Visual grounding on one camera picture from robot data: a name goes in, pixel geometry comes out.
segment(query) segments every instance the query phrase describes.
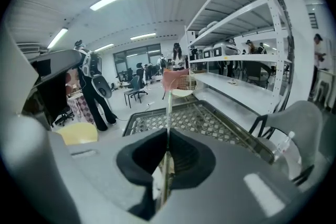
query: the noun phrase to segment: yellow cushion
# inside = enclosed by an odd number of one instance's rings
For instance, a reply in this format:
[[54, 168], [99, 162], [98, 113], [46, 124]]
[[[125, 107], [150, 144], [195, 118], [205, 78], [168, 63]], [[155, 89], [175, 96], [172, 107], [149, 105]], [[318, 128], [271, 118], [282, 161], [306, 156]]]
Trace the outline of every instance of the yellow cushion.
[[88, 122], [79, 122], [63, 127], [56, 131], [64, 140], [66, 145], [85, 144], [98, 140], [97, 128]]

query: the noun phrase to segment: metal grate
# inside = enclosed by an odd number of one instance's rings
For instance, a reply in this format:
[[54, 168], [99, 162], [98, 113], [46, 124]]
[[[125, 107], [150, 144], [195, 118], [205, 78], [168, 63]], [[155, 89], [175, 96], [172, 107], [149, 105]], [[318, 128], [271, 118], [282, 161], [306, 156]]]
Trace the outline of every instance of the metal grate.
[[309, 20], [310, 20], [311, 28], [313, 28], [313, 29], [319, 29], [319, 27], [317, 25], [317, 20], [316, 20], [315, 13], [308, 13], [308, 15], [309, 15]]

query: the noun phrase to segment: white shelf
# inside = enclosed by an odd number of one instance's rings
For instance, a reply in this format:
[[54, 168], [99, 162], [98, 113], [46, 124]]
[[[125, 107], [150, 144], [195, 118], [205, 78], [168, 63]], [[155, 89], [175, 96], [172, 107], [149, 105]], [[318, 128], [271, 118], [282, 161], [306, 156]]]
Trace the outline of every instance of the white shelf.
[[237, 85], [232, 85], [228, 83], [232, 78], [218, 74], [198, 73], [193, 76], [259, 115], [271, 113], [280, 101], [280, 96], [274, 97], [271, 91], [245, 81], [237, 80]]
[[221, 111], [247, 132], [257, 118], [257, 114], [212, 89], [196, 90], [193, 94], [197, 99], [204, 100]]
[[[197, 59], [190, 61], [190, 63], [196, 62], [217, 62], [217, 61], [263, 61], [263, 62], [277, 62], [279, 57], [277, 55], [268, 54], [240, 54], [230, 56], [217, 56], [204, 59]], [[291, 63], [288, 59], [283, 59], [284, 62]]]
[[232, 20], [234, 19], [240, 19], [238, 18], [242, 15], [245, 15], [251, 11], [253, 11], [256, 8], [259, 8], [261, 6], [264, 6], [261, 10], [259, 10], [258, 13], [269, 13], [267, 0], [256, 0], [253, 1], [252, 3], [249, 3], [248, 5], [242, 7], [241, 9], [237, 10], [236, 12], [230, 14], [229, 16], [225, 17], [223, 20], [221, 20], [218, 24], [214, 25], [210, 29], [208, 29], [206, 32], [201, 34], [199, 37], [197, 37], [193, 42], [189, 44], [191, 45], [210, 45], [213, 42], [216, 42], [218, 40], [230, 37], [230, 36], [237, 36], [243, 33], [244, 31], [237, 32], [237, 31], [232, 31], [229, 30], [230, 27], [232, 27]]

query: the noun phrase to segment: black robot suit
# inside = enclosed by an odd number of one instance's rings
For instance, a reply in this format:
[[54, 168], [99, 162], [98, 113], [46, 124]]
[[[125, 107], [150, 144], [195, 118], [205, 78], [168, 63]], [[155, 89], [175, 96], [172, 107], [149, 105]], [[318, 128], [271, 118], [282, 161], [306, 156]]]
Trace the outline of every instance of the black robot suit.
[[[81, 60], [81, 63], [79, 64], [79, 67], [83, 64], [84, 58], [86, 56], [83, 53], [81, 55], [82, 55], [82, 60]], [[91, 83], [92, 79], [87, 77], [87, 76], [84, 76], [84, 74], [83, 74], [83, 72], [81, 71], [80, 68], [78, 68], [78, 75], [79, 75], [79, 83], [80, 83], [80, 86], [82, 88], [84, 98], [86, 100], [86, 103], [88, 104], [88, 107], [89, 107], [90, 112], [93, 116], [93, 119], [95, 120], [97, 129], [100, 130], [100, 131], [106, 131], [107, 126], [106, 126], [103, 118], [101, 117], [101, 115], [98, 111], [95, 100], [103, 108], [106, 120], [109, 123], [114, 124], [116, 122], [116, 116], [110, 110], [109, 106], [106, 103], [106, 100], [103, 97], [101, 97], [96, 92], [94, 87], [92, 86], [92, 83]]]

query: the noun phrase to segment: clear plastic bottle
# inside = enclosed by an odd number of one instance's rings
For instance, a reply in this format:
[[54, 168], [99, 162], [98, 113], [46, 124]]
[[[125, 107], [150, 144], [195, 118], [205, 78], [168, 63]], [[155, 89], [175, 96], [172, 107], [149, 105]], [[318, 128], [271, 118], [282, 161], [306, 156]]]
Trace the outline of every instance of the clear plastic bottle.
[[290, 141], [294, 136], [295, 133], [290, 131], [286, 139], [277, 145], [277, 149], [273, 151], [275, 161], [289, 148]]

